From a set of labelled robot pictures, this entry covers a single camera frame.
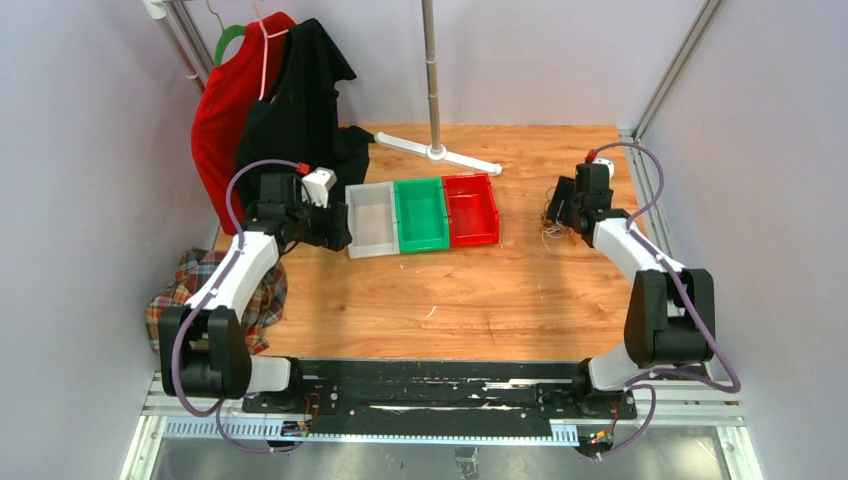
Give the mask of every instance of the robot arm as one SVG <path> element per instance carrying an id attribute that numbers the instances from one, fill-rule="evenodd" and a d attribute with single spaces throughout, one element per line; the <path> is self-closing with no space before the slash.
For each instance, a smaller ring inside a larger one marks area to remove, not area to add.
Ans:
<path id="1" fill-rule="evenodd" d="M 292 360 L 249 355 L 241 320 L 256 286 L 289 244 L 305 242 L 340 251 L 350 243 L 347 205 L 328 205 L 334 183 L 333 172 L 320 168 L 302 179 L 293 173 L 262 175 L 260 199 L 252 206 L 254 213 L 247 215 L 243 242 L 233 242 L 209 281 L 184 307 L 166 309 L 159 319 L 166 393 L 175 395 L 170 362 L 177 332 L 198 307 L 179 346 L 180 383 L 187 395 L 236 399 L 246 393 L 282 392 L 299 381 Z M 193 341 L 204 337 L 208 350 L 195 349 Z"/>
<path id="2" fill-rule="evenodd" d="M 590 247 L 609 258 L 633 286 L 624 341 L 608 353 L 580 363 L 574 379 L 578 397 L 619 395 L 657 366 L 704 362 L 713 355 L 683 308 L 670 274 L 645 246 L 653 244 L 638 230 L 628 230 L 627 212 L 611 208 L 611 176 L 612 169 L 603 159 L 578 165 L 575 178 L 560 177 L 547 212 L 549 220 L 572 228 Z M 661 255 L 680 274 L 689 297 L 714 334 L 710 274 Z"/>

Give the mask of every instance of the metal pole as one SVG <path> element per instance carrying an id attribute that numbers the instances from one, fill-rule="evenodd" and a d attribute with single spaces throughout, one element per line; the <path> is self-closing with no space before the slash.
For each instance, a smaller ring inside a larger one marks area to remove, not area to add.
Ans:
<path id="1" fill-rule="evenodd" d="M 185 35 L 186 41 L 188 41 L 189 48 L 191 48 L 197 61 L 200 62 L 200 70 L 203 72 L 203 77 L 209 78 L 209 72 L 212 71 L 212 67 L 214 66 L 212 56 L 209 54 L 209 49 L 203 43 L 200 32 L 197 30 L 197 25 L 194 23 L 194 19 L 191 17 L 191 13 L 186 8 L 185 3 L 182 1 L 168 1 L 165 2 L 165 8 L 174 17 L 177 27 Z"/>
<path id="2" fill-rule="evenodd" d="M 633 128 L 633 138 L 636 139 L 637 143 L 642 142 L 642 139 L 645 137 L 648 129 L 651 128 L 651 124 L 653 124 L 654 120 L 657 118 L 660 109 L 665 103 L 665 100 L 668 98 L 669 92 L 677 83 L 677 80 L 680 78 L 680 74 L 686 68 L 686 65 L 689 63 L 689 59 L 692 57 L 695 49 L 698 48 L 701 39 L 710 28 L 716 13 L 718 13 L 719 8 L 723 3 L 724 0 L 704 1 L 704 5 L 698 13 L 698 17 L 692 24 L 692 28 L 690 28 L 689 32 L 686 34 L 686 38 L 677 50 L 677 54 L 671 61 L 671 64 L 665 72 L 662 80 L 660 80 L 660 84 L 657 86 L 654 95 L 648 102 L 648 106 L 645 107 L 645 111 L 639 118 L 639 122 L 636 123 L 636 127 Z"/>
<path id="3" fill-rule="evenodd" d="M 427 94 L 430 106 L 430 147 L 433 153 L 441 153 L 442 139 L 439 132 L 439 86 L 436 80 L 436 35 L 433 21 L 433 0 L 421 0 L 424 14 L 424 61 L 427 64 Z"/>
<path id="4" fill-rule="evenodd" d="M 186 70 L 188 70 L 188 78 L 194 80 L 194 83 L 197 85 L 197 88 L 200 89 L 200 93 L 203 93 L 206 90 L 206 85 L 203 82 L 203 79 L 200 78 L 200 75 L 197 74 L 197 69 L 194 68 L 194 63 L 191 61 L 191 57 L 189 57 L 188 52 L 186 52 L 185 48 L 183 48 L 182 43 L 180 43 L 179 38 L 177 38 L 177 33 L 174 31 L 171 24 L 168 23 L 168 19 L 163 17 L 156 20 L 156 23 L 162 28 L 162 32 L 165 33 L 165 37 L 168 38 L 168 41 L 171 42 L 171 47 L 177 52 L 177 55 L 180 56 L 180 59 L 183 61 L 183 65 L 185 65 Z"/>

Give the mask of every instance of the plaid shirt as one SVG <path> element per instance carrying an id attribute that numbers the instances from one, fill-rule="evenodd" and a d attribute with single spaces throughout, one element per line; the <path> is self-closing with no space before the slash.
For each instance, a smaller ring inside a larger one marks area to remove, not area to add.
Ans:
<path id="1" fill-rule="evenodd" d="M 159 317 L 168 307 L 181 307 L 199 290 L 224 260 L 227 252 L 189 250 L 183 254 L 180 266 L 171 284 L 156 294 L 145 310 L 147 333 L 150 346 L 159 351 Z M 265 328 L 283 317 L 283 304 L 286 301 L 286 272 L 283 264 L 277 265 L 262 277 L 262 281 L 253 292 L 241 319 L 244 341 L 251 354 L 268 348 L 265 340 Z M 195 348 L 207 346 L 206 340 L 200 340 Z"/>

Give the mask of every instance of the white wall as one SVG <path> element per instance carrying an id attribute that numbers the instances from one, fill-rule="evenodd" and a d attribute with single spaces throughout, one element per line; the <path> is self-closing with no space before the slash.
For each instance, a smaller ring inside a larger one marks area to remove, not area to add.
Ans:
<path id="1" fill-rule="evenodd" d="M 9 2 L 0 38 L 0 477 L 116 478 L 144 307 L 215 226 L 199 94 L 138 1 Z"/>
<path id="2" fill-rule="evenodd" d="M 848 3 L 730 0 L 647 136 L 765 478 L 843 478 Z"/>
<path id="3" fill-rule="evenodd" d="M 227 26 L 256 19 L 250 0 L 210 2 Z M 442 122 L 632 126 L 702 4 L 435 0 Z M 359 76 L 339 84 L 343 121 L 427 123 L 419 0 L 265 0 L 260 8 L 315 17 L 327 29 Z M 217 20 L 203 1 L 190 10 L 214 52 Z"/>

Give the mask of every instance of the white hanger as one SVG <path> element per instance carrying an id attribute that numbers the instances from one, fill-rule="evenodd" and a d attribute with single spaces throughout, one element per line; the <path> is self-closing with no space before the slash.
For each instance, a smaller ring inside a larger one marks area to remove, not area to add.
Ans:
<path id="1" fill-rule="evenodd" d="M 256 0 L 250 0 L 250 2 L 253 4 L 253 11 L 256 12 L 256 19 L 259 21 L 259 28 L 262 30 L 262 36 L 265 37 L 265 49 L 262 54 L 262 83 L 259 87 L 259 100 L 262 100 L 262 97 L 265 96 L 265 75 L 268 72 L 268 39 L 285 35 L 289 33 L 289 29 L 287 28 L 282 32 L 269 35 L 268 30 L 265 29 L 265 23 L 262 22 L 262 14 L 259 13 L 259 5 L 256 3 Z"/>

